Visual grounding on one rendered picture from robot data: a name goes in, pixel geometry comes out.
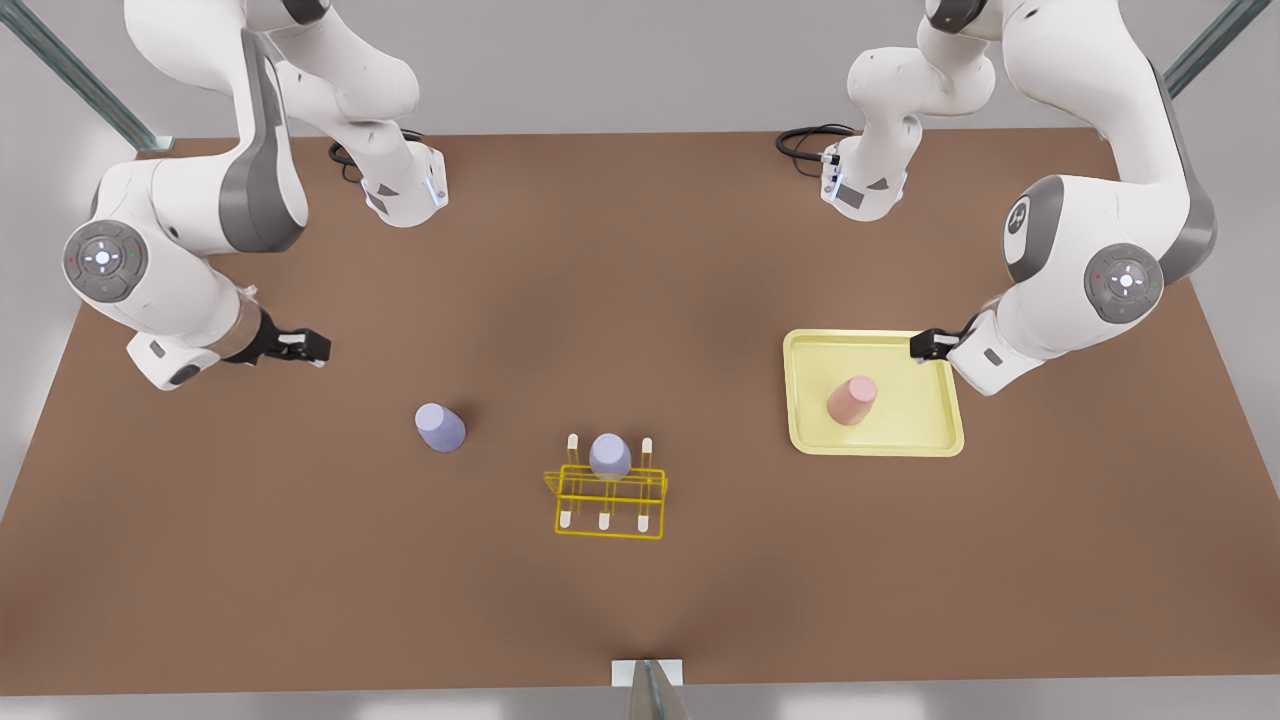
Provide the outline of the yellow tray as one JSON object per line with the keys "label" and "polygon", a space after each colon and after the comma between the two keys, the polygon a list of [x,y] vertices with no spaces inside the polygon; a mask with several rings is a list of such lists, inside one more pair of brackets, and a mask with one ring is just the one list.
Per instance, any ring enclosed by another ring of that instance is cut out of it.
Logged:
{"label": "yellow tray", "polygon": [[[910,331],[796,329],[783,338],[788,437],[810,455],[952,457],[964,446],[952,369],[916,363]],[[878,389],[856,424],[828,410],[856,375]]]}

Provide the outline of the purple cup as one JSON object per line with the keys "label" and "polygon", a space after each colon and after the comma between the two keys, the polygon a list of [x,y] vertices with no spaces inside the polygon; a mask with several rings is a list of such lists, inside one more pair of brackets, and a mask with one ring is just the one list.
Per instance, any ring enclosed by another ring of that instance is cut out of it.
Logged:
{"label": "purple cup", "polygon": [[632,455],[627,443],[617,434],[598,436],[589,450],[588,465],[591,474],[604,479],[617,479],[630,474]]}
{"label": "purple cup", "polygon": [[413,416],[415,425],[422,441],[439,454],[457,450],[466,438],[463,420],[452,410],[439,404],[425,404]]}

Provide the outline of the pink cup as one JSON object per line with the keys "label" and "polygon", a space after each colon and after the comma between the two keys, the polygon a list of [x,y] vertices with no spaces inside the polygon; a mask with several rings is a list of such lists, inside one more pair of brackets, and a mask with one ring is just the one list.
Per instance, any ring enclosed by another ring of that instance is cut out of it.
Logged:
{"label": "pink cup", "polygon": [[855,375],[831,392],[826,409],[835,421],[852,427],[868,416],[878,395],[878,384],[870,377]]}

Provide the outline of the silver frame post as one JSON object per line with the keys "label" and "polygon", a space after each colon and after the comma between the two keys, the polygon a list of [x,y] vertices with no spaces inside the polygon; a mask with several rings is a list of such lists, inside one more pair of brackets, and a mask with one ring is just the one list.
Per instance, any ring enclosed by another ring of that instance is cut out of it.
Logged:
{"label": "silver frame post", "polygon": [[136,151],[172,150],[22,0],[0,0],[0,23]]}
{"label": "silver frame post", "polygon": [[630,689],[628,720],[690,720],[677,692],[684,685],[681,659],[613,660],[611,682]]}
{"label": "silver frame post", "polygon": [[1178,97],[1272,1],[1230,0],[1165,70],[1164,83],[1170,97]]}

